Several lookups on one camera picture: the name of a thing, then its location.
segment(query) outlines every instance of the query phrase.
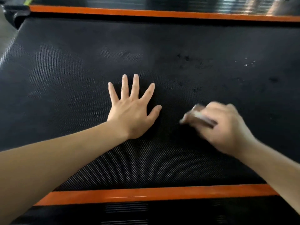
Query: left hand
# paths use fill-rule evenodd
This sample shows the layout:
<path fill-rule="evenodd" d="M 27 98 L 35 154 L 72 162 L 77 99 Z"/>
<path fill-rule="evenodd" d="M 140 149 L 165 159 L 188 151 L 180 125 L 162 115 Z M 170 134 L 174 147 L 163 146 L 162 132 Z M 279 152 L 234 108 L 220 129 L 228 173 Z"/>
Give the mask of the left hand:
<path fill-rule="evenodd" d="M 139 99 L 140 81 L 139 76 L 135 74 L 129 96 L 128 79 L 126 75 L 123 75 L 121 99 L 119 99 L 113 84 L 109 82 L 108 91 L 112 107 L 107 121 L 117 121 L 118 127 L 125 131 L 128 139 L 141 137 L 154 124 L 162 108 L 161 105 L 157 105 L 147 115 L 147 105 L 152 98 L 154 88 L 155 84 L 150 84 L 142 98 Z"/>

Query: orange trim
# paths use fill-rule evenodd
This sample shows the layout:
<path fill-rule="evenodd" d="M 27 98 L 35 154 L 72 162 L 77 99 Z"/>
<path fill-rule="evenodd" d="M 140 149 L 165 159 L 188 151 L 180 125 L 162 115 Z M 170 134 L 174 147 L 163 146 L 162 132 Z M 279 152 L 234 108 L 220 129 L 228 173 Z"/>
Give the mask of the orange trim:
<path fill-rule="evenodd" d="M 100 8 L 88 8 L 88 7 L 47 6 L 47 5 L 30 5 L 29 7 L 32 12 L 45 12 L 45 13 L 84 13 L 84 14 L 100 14 L 100 15 L 156 16 L 156 17 L 177 17 L 177 18 L 223 19 L 223 20 L 300 22 L 300 16 L 266 16 L 266 15 L 220 14 L 220 13 L 205 13 L 205 12 L 100 9 Z"/>
<path fill-rule="evenodd" d="M 180 200 L 278 195 L 267 184 L 51 192 L 35 205 Z"/>

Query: small object in hand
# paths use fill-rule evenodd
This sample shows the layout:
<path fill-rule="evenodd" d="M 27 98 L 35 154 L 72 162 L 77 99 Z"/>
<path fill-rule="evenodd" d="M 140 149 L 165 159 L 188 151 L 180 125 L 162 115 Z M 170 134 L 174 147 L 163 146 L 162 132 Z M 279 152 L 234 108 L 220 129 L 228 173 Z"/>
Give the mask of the small object in hand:
<path fill-rule="evenodd" d="M 203 110 L 205 106 L 197 104 L 184 114 L 183 118 L 179 121 L 180 124 L 190 124 L 190 125 L 205 125 L 210 128 L 213 128 L 217 125 L 217 122 L 209 119 L 208 117 L 201 114 L 201 110 Z"/>

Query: treadmill belt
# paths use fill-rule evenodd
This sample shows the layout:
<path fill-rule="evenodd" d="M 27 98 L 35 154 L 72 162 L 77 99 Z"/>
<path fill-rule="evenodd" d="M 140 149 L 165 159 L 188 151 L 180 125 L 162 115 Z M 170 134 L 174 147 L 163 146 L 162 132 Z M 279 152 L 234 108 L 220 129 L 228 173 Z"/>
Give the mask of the treadmill belt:
<path fill-rule="evenodd" d="M 140 76 L 160 117 L 56 190 L 263 183 L 179 125 L 195 104 L 233 103 L 253 134 L 300 162 L 300 29 L 231 21 L 27 18 L 1 59 L 1 150 L 105 122 L 107 83 Z"/>

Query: forearm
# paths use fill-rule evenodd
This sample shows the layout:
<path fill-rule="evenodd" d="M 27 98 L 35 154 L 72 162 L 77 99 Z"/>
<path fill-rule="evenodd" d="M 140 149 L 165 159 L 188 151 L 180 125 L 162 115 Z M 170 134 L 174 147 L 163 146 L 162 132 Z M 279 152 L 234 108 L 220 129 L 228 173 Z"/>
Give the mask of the forearm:
<path fill-rule="evenodd" d="M 0 152 L 0 223 L 9 223 L 77 170 L 123 143 L 114 121 Z"/>
<path fill-rule="evenodd" d="M 300 214 L 300 164 L 255 142 L 237 156 L 278 192 Z"/>

